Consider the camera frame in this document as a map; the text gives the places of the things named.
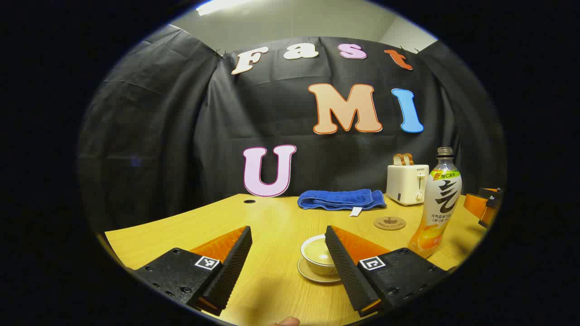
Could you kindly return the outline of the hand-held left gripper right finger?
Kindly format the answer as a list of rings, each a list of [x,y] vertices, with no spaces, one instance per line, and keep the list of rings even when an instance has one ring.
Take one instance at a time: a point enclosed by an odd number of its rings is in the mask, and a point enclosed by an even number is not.
[[[328,225],[324,235],[350,303],[361,317],[393,312],[449,274],[409,248],[389,250],[335,225]]]

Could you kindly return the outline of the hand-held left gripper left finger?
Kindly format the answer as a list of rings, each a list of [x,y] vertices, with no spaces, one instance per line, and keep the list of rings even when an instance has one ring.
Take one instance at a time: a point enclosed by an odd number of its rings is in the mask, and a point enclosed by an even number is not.
[[[219,316],[251,246],[251,227],[245,225],[190,250],[172,248],[135,273],[166,296]]]

